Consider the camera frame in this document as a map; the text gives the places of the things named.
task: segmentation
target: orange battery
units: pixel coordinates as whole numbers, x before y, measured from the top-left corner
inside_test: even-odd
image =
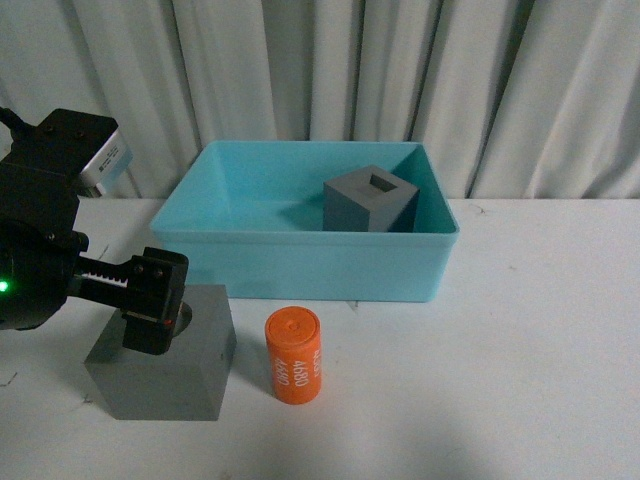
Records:
[[[281,308],[267,319],[264,333],[276,397],[291,405],[313,400],[322,379],[316,314],[303,307]]]

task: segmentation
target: gray 3d printed block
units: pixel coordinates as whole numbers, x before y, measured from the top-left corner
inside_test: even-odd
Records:
[[[323,230],[412,232],[419,190],[370,165],[324,182]]]
[[[120,420],[217,420],[236,345],[224,285],[188,285],[189,326],[164,355],[122,347],[125,320],[111,317],[85,368]]]

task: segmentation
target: blue plastic bin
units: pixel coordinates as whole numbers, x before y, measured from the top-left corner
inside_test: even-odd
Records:
[[[414,232],[322,231],[323,182],[371,164],[420,188]],[[151,229],[188,283],[308,300],[429,301],[458,237],[420,143],[213,142]]]

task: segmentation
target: gray cube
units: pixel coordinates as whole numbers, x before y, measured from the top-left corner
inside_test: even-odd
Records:
[[[412,232],[419,189],[370,165],[324,182],[326,231]]]
[[[125,320],[111,317],[85,368],[120,420],[217,420],[236,345],[224,285],[189,285],[189,326],[164,355],[122,346]]]

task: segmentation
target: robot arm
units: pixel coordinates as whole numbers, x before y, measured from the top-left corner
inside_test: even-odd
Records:
[[[42,325],[68,296],[111,305],[123,346],[166,352],[188,324],[185,256],[146,248],[122,265],[81,256],[77,195],[100,196],[131,159],[114,119],[58,109],[37,127],[7,109],[11,152],[0,162],[0,329]]]

